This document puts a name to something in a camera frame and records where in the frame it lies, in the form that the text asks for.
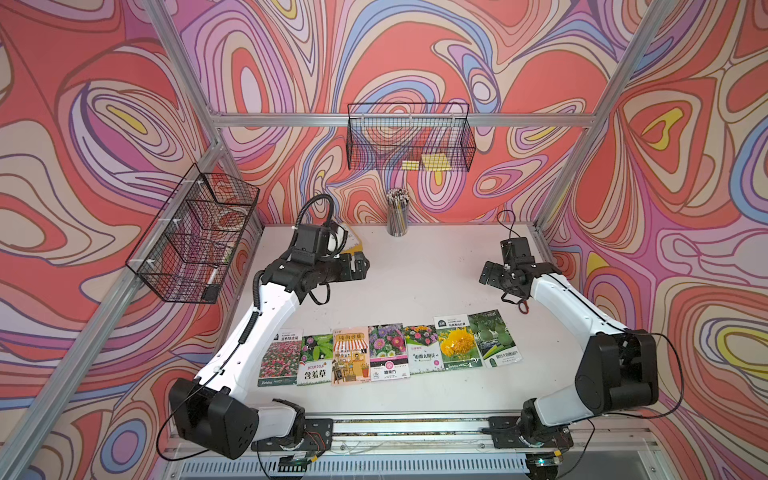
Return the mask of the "green gourd seed packet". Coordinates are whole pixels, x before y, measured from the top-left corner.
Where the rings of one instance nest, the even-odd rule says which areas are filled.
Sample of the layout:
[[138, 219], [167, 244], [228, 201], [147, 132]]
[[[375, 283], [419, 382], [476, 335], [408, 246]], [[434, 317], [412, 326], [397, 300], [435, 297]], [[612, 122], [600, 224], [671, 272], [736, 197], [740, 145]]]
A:
[[523, 359], [498, 310], [469, 314], [468, 320], [485, 367], [498, 368]]

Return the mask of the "yellow sunflower seed packet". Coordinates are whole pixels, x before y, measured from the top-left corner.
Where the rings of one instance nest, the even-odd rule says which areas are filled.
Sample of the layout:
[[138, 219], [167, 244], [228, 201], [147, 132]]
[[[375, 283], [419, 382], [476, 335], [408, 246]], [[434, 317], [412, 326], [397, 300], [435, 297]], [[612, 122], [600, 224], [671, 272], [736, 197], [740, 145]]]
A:
[[466, 314], [434, 318], [446, 371], [481, 368], [482, 358]]

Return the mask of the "orange shop seed packet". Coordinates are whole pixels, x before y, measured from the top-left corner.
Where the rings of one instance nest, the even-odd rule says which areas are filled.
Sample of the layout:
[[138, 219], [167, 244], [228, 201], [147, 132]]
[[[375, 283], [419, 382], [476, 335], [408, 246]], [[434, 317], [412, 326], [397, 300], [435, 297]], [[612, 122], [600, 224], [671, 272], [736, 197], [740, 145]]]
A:
[[369, 328], [333, 331], [332, 384], [351, 385], [370, 381]]

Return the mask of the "pink flower field seed packet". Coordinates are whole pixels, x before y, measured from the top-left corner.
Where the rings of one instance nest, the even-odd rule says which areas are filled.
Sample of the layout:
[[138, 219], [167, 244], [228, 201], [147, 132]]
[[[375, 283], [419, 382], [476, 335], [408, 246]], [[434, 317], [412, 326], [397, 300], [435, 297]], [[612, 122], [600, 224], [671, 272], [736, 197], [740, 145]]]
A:
[[295, 385], [302, 342], [301, 329], [278, 331], [262, 358], [257, 385], [259, 387]]

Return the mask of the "chrysanthemum seed packet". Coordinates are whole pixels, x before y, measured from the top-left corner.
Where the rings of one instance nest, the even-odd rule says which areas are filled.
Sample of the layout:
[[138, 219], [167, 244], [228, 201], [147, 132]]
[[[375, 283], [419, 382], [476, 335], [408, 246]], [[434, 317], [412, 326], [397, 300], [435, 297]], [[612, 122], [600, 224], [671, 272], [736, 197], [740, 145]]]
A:
[[370, 378], [373, 382], [410, 377], [404, 327], [401, 323], [369, 327]]

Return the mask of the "white sunflowers seed packet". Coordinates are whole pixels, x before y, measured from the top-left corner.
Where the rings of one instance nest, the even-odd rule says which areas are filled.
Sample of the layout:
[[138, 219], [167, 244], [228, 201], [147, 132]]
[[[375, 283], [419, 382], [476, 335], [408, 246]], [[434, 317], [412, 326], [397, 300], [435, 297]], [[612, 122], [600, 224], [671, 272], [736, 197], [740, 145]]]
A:
[[434, 325], [406, 326], [404, 336], [411, 375], [445, 370], [438, 333]]

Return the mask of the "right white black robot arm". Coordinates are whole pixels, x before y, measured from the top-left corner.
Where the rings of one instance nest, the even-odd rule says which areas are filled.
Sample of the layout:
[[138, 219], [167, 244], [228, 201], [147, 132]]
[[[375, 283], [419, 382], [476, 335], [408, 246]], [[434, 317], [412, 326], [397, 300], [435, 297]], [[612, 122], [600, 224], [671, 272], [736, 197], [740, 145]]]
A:
[[574, 422], [658, 401], [657, 347], [649, 332], [631, 330], [601, 312], [559, 268], [537, 261], [526, 238], [508, 238], [500, 248], [503, 262], [486, 262], [479, 282], [519, 304], [543, 305], [582, 350], [569, 385], [524, 403], [515, 426], [522, 441], [545, 443]]

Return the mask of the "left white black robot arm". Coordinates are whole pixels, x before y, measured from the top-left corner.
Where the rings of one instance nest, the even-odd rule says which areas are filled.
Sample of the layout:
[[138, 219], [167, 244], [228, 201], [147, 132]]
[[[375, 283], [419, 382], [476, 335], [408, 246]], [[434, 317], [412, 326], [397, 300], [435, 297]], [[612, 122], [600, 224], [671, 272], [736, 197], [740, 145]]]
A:
[[347, 252], [348, 235], [332, 220], [293, 227], [287, 249], [255, 274], [251, 306], [223, 346], [193, 379], [172, 385], [168, 420], [182, 439], [229, 459], [258, 441], [302, 443], [303, 407], [283, 399], [249, 406], [246, 397], [269, 346], [316, 288], [365, 279], [370, 263]]

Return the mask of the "yellow alarm clock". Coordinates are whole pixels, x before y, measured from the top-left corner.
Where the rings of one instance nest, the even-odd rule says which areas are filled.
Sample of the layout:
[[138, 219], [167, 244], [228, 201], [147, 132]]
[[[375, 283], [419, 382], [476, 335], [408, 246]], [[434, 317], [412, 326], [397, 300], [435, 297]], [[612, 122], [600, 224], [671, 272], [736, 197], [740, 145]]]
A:
[[352, 228], [347, 229], [347, 241], [343, 253], [354, 254], [363, 250], [363, 243], [360, 237], [354, 232]]

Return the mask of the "clear cup of pencils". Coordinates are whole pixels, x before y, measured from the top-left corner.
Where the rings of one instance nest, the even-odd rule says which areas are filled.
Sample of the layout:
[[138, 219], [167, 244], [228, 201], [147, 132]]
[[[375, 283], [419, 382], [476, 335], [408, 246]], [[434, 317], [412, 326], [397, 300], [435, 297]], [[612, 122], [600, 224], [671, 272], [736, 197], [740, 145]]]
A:
[[386, 193], [387, 231], [393, 237], [402, 237], [408, 229], [410, 197], [406, 190], [394, 188]]

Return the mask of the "small yellow sticky notes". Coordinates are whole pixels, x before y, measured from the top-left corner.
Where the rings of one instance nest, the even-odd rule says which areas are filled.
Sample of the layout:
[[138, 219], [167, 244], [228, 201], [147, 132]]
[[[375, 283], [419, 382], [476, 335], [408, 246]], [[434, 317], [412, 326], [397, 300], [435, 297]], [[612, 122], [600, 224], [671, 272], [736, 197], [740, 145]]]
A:
[[401, 169], [404, 171], [418, 171], [420, 169], [420, 162], [418, 160], [404, 160], [401, 163]]

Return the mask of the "yellow sticky note pad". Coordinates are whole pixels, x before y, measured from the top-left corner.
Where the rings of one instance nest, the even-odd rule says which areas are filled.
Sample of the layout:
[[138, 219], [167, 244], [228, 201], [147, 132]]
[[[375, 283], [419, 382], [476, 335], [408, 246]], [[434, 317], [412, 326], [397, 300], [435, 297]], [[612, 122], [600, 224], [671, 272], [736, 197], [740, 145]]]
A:
[[450, 171], [453, 168], [451, 160], [444, 153], [423, 154], [421, 167], [424, 171], [429, 172]]

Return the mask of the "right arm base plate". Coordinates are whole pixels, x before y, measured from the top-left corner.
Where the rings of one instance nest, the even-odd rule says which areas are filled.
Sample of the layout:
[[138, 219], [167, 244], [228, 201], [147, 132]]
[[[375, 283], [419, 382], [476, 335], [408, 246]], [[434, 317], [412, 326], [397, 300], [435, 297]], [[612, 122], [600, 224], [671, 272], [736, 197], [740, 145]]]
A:
[[549, 427], [528, 415], [492, 416], [481, 432], [490, 435], [496, 449], [557, 449], [567, 451], [573, 439], [567, 426]]

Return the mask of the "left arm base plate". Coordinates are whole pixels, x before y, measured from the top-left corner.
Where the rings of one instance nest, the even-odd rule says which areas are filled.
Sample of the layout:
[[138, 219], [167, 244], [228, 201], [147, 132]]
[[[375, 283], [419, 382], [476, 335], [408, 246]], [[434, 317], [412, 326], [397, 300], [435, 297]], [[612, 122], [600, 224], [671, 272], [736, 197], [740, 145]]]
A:
[[330, 417], [309, 418], [303, 421], [300, 436], [289, 435], [254, 441], [253, 452], [324, 452], [333, 444], [334, 420]]

